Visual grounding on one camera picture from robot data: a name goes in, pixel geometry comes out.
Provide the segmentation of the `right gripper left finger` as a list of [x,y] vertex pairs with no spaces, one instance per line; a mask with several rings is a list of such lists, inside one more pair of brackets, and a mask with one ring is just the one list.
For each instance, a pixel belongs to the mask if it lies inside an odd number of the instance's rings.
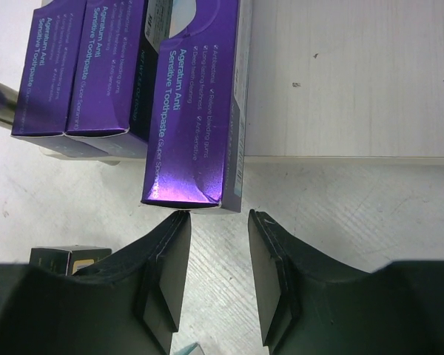
[[0,264],[0,354],[168,354],[190,240],[178,211],[71,276]]

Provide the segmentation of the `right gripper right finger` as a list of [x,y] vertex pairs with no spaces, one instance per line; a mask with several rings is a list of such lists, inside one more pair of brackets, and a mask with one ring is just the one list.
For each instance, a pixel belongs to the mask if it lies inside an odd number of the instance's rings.
[[271,354],[444,354],[444,260],[361,271],[255,210],[248,233]]

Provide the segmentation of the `purple toothpaste box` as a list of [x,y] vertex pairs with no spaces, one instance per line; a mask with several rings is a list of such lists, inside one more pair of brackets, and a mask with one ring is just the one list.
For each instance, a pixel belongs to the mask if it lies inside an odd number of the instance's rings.
[[65,135],[86,2],[60,0],[33,11],[11,136],[71,158],[93,148]]
[[157,53],[148,1],[87,2],[66,135],[119,158],[145,158]]

